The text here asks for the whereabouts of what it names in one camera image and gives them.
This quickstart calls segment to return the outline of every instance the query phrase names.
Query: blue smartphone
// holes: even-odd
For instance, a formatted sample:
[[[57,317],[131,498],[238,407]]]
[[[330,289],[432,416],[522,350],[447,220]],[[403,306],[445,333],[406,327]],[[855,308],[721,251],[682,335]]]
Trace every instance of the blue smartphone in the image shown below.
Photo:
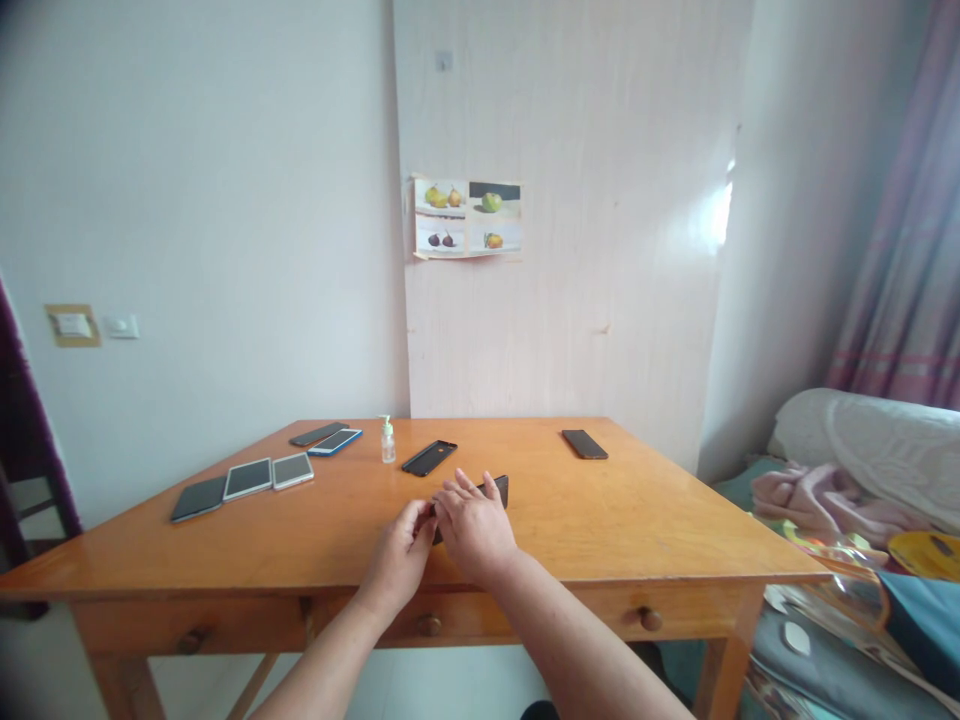
[[[359,428],[337,430],[337,432],[326,440],[307,450],[307,455],[311,457],[330,457],[331,455],[336,455],[361,435],[363,435],[363,430]]]

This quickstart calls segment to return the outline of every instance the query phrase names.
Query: fruit picture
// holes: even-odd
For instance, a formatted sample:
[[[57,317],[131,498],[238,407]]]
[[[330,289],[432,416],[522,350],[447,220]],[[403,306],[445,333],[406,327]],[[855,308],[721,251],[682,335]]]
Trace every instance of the fruit picture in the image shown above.
[[[494,213],[503,206],[503,198],[497,193],[484,193],[480,205],[484,212]]]
[[[421,260],[520,253],[524,247],[518,183],[412,178],[415,248]]]
[[[443,197],[443,193],[440,192],[440,188],[434,185],[424,193],[423,199],[427,201],[428,205],[433,205],[441,197]]]

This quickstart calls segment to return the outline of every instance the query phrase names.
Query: pink blanket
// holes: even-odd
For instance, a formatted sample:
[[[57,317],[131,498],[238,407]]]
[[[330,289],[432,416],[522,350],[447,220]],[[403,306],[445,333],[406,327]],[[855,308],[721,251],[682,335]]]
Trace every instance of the pink blanket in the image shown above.
[[[791,464],[761,475],[753,481],[753,502],[760,517],[792,520],[806,530],[857,533],[879,549],[894,535],[932,529],[901,505],[864,499],[860,486],[836,465],[811,470]]]

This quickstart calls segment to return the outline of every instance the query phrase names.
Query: light switch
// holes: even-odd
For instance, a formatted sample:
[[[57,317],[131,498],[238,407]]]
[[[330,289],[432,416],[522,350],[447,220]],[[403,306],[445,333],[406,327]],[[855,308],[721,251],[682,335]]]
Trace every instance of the light switch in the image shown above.
[[[56,318],[63,337],[93,337],[93,330],[83,313],[59,313]]]
[[[44,305],[58,347],[100,347],[100,332],[89,305]]]
[[[140,338],[140,326],[137,324],[137,316],[129,315],[106,315],[103,318],[103,324],[107,328],[107,335],[118,340],[137,340]]]

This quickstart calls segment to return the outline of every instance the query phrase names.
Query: wooden table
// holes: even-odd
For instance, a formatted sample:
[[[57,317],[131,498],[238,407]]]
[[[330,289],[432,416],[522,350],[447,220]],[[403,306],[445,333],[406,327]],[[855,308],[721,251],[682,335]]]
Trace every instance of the wooden table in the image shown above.
[[[456,467],[475,481],[490,470],[510,476],[508,513],[520,547],[620,637],[709,640],[695,712],[729,718],[764,586],[826,576],[604,418],[396,420],[393,465],[380,461],[378,421],[350,420],[363,437],[313,459],[312,482],[169,522],[183,485],[289,455],[288,438],[326,422],[293,423],[12,570],[0,577],[0,599],[68,602],[110,717],[161,718],[147,657],[302,651],[347,603],[380,529],[407,500],[429,498]],[[610,458],[577,458],[560,436],[566,428],[587,430]],[[437,439],[459,450],[426,478],[400,471]],[[515,642],[490,596],[462,578],[441,545],[380,646]]]

